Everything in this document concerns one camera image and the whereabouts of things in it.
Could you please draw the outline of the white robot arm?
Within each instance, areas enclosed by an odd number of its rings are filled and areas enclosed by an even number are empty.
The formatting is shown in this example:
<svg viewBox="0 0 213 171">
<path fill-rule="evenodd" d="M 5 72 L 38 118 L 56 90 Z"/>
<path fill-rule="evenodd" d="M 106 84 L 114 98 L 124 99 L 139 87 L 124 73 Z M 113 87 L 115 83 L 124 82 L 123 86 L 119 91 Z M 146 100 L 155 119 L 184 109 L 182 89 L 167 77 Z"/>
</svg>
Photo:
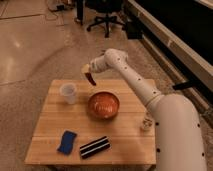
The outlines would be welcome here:
<svg viewBox="0 0 213 171">
<path fill-rule="evenodd" d="M 116 70 L 146 107 L 155 121 L 157 171 L 207 171 L 201 124 L 194 104 L 180 94 L 164 95 L 139 75 L 127 58 L 125 51 L 107 49 L 81 71 L 96 86 L 93 73 Z"/>
</svg>

